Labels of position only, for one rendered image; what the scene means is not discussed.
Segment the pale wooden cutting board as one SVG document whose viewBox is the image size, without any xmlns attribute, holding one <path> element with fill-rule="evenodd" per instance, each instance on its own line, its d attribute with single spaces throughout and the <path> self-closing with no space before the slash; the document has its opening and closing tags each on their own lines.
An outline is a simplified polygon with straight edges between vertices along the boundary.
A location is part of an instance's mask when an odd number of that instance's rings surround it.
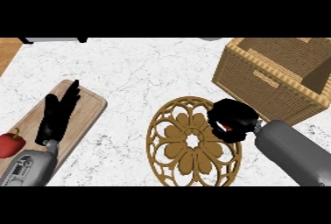
<svg viewBox="0 0 331 224">
<path fill-rule="evenodd" d="M 68 120 L 66 132 L 62 141 L 59 142 L 56 169 L 59 169 L 60 165 L 68 159 L 72 150 L 75 149 L 108 106 L 106 99 L 100 95 L 97 95 L 83 86 L 80 86 L 78 89 L 80 99 L 77 101 L 77 106 Z M 15 133 L 16 129 L 19 129 L 19 136 L 25 139 L 25 147 L 22 148 L 22 151 L 47 150 L 44 146 L 35 144 L 37 130 L 43 116 L 44 100 L 40 100 L 37 105 L 31 108 L 25 116 L 16 122 L 12 129 L 7 131 L 7 133 Z"/>
</svg>

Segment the grey appliance with black feet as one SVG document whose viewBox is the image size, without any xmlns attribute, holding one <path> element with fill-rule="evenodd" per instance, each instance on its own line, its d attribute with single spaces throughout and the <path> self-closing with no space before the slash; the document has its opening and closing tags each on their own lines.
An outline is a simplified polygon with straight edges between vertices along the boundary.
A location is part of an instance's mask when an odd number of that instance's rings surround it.
<svg viewBox="0 0 331 224">
<path fill-rule="evenodd" d="M 23 44 L 32 45 L 35 42 L 57 42 L 57 41 L 77 41 L 86 43 L 88 38 L 18 38 Z"/>
</svg>

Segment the round golden openwork placemat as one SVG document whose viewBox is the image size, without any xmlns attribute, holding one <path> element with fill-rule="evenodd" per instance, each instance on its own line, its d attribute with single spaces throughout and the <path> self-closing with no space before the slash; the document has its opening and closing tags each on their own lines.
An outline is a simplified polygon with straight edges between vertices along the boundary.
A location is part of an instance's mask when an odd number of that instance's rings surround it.
<svg viewBox="0 0 331 224">
<path fill-rule="evenodd" d="M 242 145 L 214 135 L 207 112 L 213 103 L 196 96 L 168 101 L 146 134 L 149 167 L 165 186 L 227 186 L 236 177 Z"/>
</svg>

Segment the red bell pepper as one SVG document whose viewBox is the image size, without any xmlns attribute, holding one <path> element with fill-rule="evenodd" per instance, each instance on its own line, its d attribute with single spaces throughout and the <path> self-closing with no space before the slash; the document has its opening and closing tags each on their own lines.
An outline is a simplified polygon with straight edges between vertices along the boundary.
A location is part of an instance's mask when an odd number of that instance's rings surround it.
<svg viewBox="0 0 331 224">
<path fill-rule="evenodd" d="M 0 136 L 0 158 L 10 158 L 22 150 L 25 144 L 19 129 L 15 129 L 15 133 L 4 133 Z"/>
</svg>

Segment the square wicker basket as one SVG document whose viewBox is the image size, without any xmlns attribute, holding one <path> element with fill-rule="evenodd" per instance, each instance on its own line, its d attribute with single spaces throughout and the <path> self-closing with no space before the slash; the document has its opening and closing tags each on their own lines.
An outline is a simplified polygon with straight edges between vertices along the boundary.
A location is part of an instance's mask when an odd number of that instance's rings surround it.
<svg viewBox="0 0 331 224">
<path fill-rule="evenodd" d="M 331 105 L 331 38 L 233 38 L 211 82 L 267 122 L 300 123 Z"/>
</svg>

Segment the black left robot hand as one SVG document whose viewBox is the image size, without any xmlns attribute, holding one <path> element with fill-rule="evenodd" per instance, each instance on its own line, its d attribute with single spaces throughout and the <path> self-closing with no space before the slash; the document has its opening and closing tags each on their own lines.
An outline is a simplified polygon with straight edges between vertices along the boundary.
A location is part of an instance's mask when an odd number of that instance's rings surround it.
<svg viewBox="0 0 331 224">
<path fill-rule="evenodd" d="M 53 94 L 46 96 L 44 117 L 35 136 L 38 145 L 46 145 L 50 139 L 57 142 L 62 140 L 68 128 L 68 120 L 80 99 L 78 93 L 78 80 L 75 80 L 66 89 L 62 99 L 57 99 Z"/>
</svg>

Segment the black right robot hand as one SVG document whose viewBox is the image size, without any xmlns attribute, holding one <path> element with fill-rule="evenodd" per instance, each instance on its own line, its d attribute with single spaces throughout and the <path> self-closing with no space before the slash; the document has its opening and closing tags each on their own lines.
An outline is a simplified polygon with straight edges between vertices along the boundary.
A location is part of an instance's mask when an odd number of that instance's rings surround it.
<svg viewBox="0 0 331 224">
<path fill-rule="evenodd" d="M 254 131 L 258 114 L 242 102 L 221 99 L 207 112 L 211 133 L 227 144 L 241 142 L 245 134 Z"/>
</svg>

